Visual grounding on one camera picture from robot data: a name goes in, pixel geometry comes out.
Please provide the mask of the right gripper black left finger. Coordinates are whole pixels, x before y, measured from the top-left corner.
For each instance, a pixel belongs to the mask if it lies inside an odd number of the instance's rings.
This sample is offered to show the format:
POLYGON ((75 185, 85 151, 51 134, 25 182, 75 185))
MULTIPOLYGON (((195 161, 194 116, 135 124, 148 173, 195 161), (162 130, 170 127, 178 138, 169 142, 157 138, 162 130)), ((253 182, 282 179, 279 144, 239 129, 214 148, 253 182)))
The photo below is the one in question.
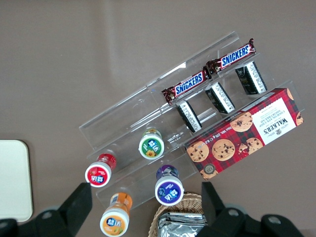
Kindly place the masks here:
POLYGON ((91 186, 81 183, 56 210, 47 210, 26 224, 26 237, 74 237, 92 209, 91 186))

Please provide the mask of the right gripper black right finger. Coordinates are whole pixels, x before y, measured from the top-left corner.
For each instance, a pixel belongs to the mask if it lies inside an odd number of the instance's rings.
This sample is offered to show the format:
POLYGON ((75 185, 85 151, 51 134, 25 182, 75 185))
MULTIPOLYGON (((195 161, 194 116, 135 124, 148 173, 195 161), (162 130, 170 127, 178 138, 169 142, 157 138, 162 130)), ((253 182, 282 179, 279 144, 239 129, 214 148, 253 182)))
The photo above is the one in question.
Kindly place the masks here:
POLYGON ((225 207, 210 182, 201 185, 202 210, 207 226, 202 237, 261 237, 260 222, 235 207, 225 207))

